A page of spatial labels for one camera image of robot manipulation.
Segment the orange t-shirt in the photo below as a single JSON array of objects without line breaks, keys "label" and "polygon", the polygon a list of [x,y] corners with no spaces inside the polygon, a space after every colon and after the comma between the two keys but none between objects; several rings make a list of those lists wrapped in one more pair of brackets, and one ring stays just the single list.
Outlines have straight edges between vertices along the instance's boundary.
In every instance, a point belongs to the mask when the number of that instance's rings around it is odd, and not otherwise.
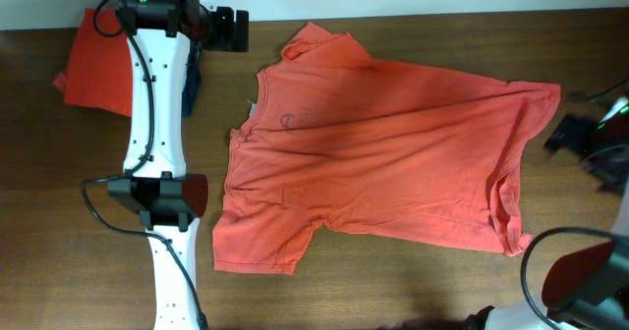
[{"label": "orange t-shirt", "polygon": [[315,231],[517,255],[527,142],[561,88],[373,57],[303,27],[230,135],[217,270],[293,274]]}]

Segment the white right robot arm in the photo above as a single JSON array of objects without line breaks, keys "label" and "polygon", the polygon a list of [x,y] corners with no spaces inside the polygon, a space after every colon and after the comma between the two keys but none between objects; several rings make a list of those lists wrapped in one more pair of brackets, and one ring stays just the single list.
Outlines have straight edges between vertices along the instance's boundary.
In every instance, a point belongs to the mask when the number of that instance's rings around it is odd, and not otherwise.
[{"label": "white right robot arm", "polygon": [[[610,232],[559,227],[542,232],[525,250],[520,266],[524,300],[508,307],[488,306],[468,316],[464,330],[626,329],[628,327],[628,98],[622,96],[600,119],[568,115],[544,148],[577,154],[582,168],[601,181],[600,189],[622,197]],[[560,257],[549,269],[542,292],[530,293],[527,271],[534,248],[562,234],[604,242]]]}]

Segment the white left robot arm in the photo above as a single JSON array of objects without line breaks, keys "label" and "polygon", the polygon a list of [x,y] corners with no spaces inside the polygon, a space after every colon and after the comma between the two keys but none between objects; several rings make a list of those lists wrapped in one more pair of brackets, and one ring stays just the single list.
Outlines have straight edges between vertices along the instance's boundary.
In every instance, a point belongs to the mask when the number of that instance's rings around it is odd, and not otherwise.
[{"label": "white left robot arm", "polygon": [[115,16],[132,60],[132,123],[120,175],[107,192],[138,216],[152,255],[157,329],[205,329],[196,282],[196,237],[208,180],[187,170],[182,120],[200,87],[203,51],[246,52],[249,14],[200,0],[118,0]]}]

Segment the folded navy garment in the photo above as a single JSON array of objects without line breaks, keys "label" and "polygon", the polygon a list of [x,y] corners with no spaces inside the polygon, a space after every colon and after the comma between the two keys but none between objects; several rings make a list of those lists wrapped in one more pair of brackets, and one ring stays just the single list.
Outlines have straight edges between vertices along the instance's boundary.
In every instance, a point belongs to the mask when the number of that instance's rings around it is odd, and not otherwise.
[{"label": "folded navy garment", "polygon": [[200,57],[202,47],[199,42],[192,42],[186,67],[186,79],[182,92],[182,117],[192,116],[193,108],[200,90]]}]

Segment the folded orange shirt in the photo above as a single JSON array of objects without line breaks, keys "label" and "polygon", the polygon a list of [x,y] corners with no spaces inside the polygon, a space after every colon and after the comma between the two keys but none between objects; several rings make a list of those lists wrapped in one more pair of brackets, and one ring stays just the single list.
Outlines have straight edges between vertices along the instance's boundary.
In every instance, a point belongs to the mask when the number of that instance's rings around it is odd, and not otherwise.
[{"label": "folded orange shirt", "polygon": [[85,9],[67,68],[52,82],[63,93],[65,104],[132,115],[133,70],[127,37],[102,35],[119,28],[112,11]]}]

